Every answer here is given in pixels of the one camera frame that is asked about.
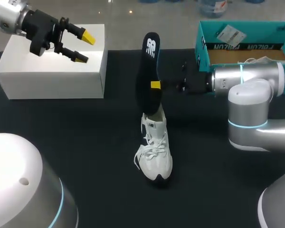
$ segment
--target shoe tongue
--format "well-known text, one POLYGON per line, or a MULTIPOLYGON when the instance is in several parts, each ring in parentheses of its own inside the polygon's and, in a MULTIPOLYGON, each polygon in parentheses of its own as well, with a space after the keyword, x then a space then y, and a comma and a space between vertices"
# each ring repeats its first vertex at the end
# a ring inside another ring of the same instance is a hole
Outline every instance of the shoe tongue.
POLYGON ((162 139, 166 124, 164 122, 156 122, 147 118, 147 128, 152 138, 162 139))

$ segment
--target white box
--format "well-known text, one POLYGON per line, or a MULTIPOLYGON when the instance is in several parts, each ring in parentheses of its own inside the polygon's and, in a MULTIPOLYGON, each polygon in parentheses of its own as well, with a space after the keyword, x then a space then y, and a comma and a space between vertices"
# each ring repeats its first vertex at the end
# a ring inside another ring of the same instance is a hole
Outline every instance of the white box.
POLYGON ((12 36, 0 60, 0 84, 9 99, 103 98, 107 49, 104 25, 77 25, 95 37, 89 45, 64 32, 63 47, 89 58, 75 63, 53 49, 38 57, 29 52, 30 40, 12 36))

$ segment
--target black insole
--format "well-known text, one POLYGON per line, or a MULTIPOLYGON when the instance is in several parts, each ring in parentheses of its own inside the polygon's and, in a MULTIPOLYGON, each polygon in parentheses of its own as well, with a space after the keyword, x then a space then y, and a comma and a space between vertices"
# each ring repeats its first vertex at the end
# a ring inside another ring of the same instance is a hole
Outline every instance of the black insole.
POLYGON ((162 91, 151 89, 151 81, 159 81, 157 63, 160 44, 160 37, 155 32, 148 33, 143 39, 135 93, 140 110, 147 115, 155 114, 161 104, 162 91))

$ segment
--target small hole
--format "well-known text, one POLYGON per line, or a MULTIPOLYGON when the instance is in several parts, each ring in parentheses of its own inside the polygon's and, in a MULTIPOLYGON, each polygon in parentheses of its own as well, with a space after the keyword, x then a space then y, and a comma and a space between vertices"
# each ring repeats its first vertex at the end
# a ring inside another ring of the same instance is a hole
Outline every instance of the small hole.
POLYGON ((25 185, 25 186, 29 185, 29 181, 26 178, 21 178, 19 180, 19 183, 22 184, 22 185, 25 185))

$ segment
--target robotic arm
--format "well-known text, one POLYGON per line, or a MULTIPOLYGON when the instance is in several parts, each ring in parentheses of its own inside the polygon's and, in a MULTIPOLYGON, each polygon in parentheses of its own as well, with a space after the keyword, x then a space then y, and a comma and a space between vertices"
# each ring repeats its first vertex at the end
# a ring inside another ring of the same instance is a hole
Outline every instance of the robotic arm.
POLYGON ((161 82, 185 94, 228 96, 228 134, 232 146, 245 151, 285 152, 285 119, 268 119, 273 97, 284 91, 281 63, 223 66, 213 73, 189 75, 181 82, 161 82))
POLYGON ((53 43, 54 52, 61 53, 73 62, 86 63, 86 56, 63 47, 61 40, 65 30, 84 42, 91 45, 95 43, 95 39, 85 28, 69 23, 68 19, 61 18, 58 21, 40 10, 33 11, 26 0, 0 0, 1 32, 31 40, 29 51, 35 55, 41 56, 45 50, 50 49, 50 43, 53 43))

